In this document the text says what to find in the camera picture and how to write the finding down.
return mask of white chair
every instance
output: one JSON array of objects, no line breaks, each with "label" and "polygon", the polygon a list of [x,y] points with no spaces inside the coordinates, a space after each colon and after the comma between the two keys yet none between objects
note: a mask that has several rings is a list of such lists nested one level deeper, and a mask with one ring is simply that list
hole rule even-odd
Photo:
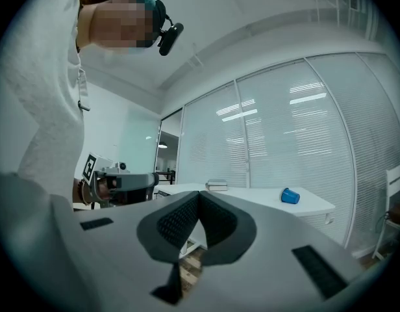
[{"label": "white chair", "polygon": [[[400,191],[400,163],[395,168],[386,171],[386,209],[385,209],[386,212],[388,212],[390,208],[390,198],[399,191]],[[392,226],[393,228],[400,230],[400,225],[393,223],[389,219],[386,219],[385,215],[385,220],[383,221],[381,235],[379,236],[379,240],[377,241],[376,249],[373,255],[371,256],[372,259],[378,257],[380,260],[383,260],[383,255],[381,255],[378,252],[378,250],[381,247],[386,226]]]}]

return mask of person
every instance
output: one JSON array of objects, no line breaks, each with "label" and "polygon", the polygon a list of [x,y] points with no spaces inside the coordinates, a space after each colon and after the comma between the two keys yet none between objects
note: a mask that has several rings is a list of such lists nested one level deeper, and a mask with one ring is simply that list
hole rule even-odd
[{"label": "person", "polygon": [[151,47],[166,17],[160,0],[27,0],[0,43],[0,172],[90,203],[74,179],[90,109],[79,52]]}]

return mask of white table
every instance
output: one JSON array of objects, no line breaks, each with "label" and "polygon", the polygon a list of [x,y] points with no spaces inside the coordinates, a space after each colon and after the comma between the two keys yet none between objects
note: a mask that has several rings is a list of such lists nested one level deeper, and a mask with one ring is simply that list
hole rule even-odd
[{"label": "white table", "polygon": [[[330,224],[334,217],[331,217],[331,213],[334,212],[336,206],[321,199],[319,196],[311,193],[302,187],[290,187],[291,190],[300,195],[297,204],[293,205],[290,203],[281,202],[279,196],[282,188],[239,188],[229,187],[228,191],[217,192],[236,198],[244,199],[249,202],[259,203],[266,205],[271,208],[286,211],[287,213],[293,214],[297,217],[312,216],[312,215],[325,215],[325,223]],[[180,184],[180,185],[161,185],[154,188],[154,193],[158,193],[157,197],[161,197],[161,194],[177,194],[180,192],[187,192],[191,190],[207,190],[204,184]],[[201,225],[196,225],[194,233],[197,231],[197,235],[202,230]],[[190,248],[186,246],[182,249],[181,257],[195,250],[198,246],[205,245],[205,237],[194,239],[190,236],[190,240],[194,242],[194,245]]]}]

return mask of window blinds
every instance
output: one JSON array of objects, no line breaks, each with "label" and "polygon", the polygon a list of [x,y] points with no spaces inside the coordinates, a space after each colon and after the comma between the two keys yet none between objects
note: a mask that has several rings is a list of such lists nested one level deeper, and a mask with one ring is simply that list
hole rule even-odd
[{"label": "window blinds", "polygon": [[359,56],[369,66],[386,91],[400,123],[400,73],[398,69],[386,55],[360,53]]},{"label": "window blinds", "polygon": [[400,162],[400,127],[381,84],[354,53],[309,59],[343,113],[357,168],[357,201],[348,248],[357,254],[374,246],[375,225],[384,214],[385,170]]},{"label": "window blinds", "polygon": [[[249,102],[242,103],[247,108]],[[246,187],[244,134],[233,83],[185,106],[178,184],[226,179]]]},{"label": "window blinds", "polygon": [[251,188],[304,187],[334,204],[335,220],[305,220],[343,244],[355,195],[349,139],[337,107],[300,60],[238,80],[245,116]]}]

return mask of black camera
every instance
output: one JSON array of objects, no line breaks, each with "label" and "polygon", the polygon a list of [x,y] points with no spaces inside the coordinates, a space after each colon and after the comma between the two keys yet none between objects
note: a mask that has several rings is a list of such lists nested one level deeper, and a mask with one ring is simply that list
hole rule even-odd
[{"label": "black camera", "polygon": [[181,23],[173,24],[171,22],[171,28],[167,31],[161,31],[161,40],[158,43],[158,47],[160,48],[160,54],[162,56],[166,56],[171,51],[171,48],[174,46],[175,41],[183,30],[184,26]]}]

